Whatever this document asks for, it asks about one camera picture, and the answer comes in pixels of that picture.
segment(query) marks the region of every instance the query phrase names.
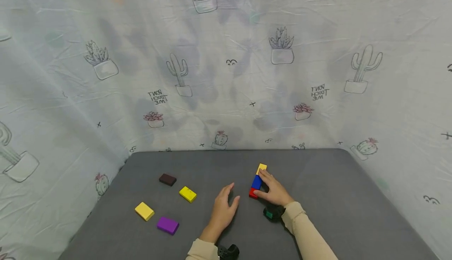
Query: dark brown block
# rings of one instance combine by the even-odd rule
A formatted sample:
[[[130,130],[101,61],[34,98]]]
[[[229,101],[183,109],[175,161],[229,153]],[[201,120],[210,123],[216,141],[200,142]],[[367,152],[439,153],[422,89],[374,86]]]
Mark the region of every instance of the dark brown block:
[[[166,185],[169,185],[169,186],[173,186],[174,183],[176,182],[176,180],[177,179],[175,177],[167,175],[167,174],[163,174],[159,179],[160,182],[162,182]]]

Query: left hand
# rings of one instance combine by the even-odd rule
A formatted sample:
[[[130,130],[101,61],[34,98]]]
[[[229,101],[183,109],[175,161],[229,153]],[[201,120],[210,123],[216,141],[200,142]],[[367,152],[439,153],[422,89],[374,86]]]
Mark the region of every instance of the left hand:
[[[233,187],[234,183],[225,186],[221,189],[217,198],[215,198],[210,222],[204,231],[202,231],[202,234],[199,237],[200,240],[212,243],[217,242],[220,234],[231,223],[232,218],[234,218],[235,212],[237,211],[237,207],[239,206],[240,199],[240,196],[236,196],[232,205],[229,206],[228,198]]]

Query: hand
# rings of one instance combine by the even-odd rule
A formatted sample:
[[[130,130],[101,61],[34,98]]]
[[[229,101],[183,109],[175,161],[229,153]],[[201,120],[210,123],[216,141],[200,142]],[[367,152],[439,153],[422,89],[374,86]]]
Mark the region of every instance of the hand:
[[[287,193],[286,189],[280,184],[267,170],[259,169],[259,177],[268,186],[268,193],[263,191],[254,191],[257,197],[267,200],[275,205],[286,206],[295,201]]]
[[[205,227],[204,231],[202,231],[202,234],[199,237],[200,240],[212,243],[217,242],[220,234],[231,223],[232,218],[234,218],[235,212],[237,211],[237,207],[239,206],[240,199],[240,196],[236,196],[234,201],[232,201],[232,205],[229,206],[228,198],[233,187],[234,183],[225,186],[221,189],[217,198],[215,198],[210,222],[207,227]]]

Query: beige sleeve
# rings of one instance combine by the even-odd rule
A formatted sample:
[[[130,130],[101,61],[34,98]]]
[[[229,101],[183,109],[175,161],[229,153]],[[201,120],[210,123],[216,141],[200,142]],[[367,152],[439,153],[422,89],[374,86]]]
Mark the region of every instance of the beige sleeve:
[[[197,238],[185,260],[218,260],[218,248],[211,242]]]
[[[285,206],[282,220],[295,236],[303,260],[337,260],[330,246],[313,226],[306,212],[298,202]]]

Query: red block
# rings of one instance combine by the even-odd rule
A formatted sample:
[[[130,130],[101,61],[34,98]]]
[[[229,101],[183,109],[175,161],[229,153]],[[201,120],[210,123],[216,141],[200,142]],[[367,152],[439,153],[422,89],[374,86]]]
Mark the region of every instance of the red block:
[[[250,189],[250,197],[257,199],[257,195],[254,194],[254,191],[257,191],[257,189],[254,189],[254,188]]]

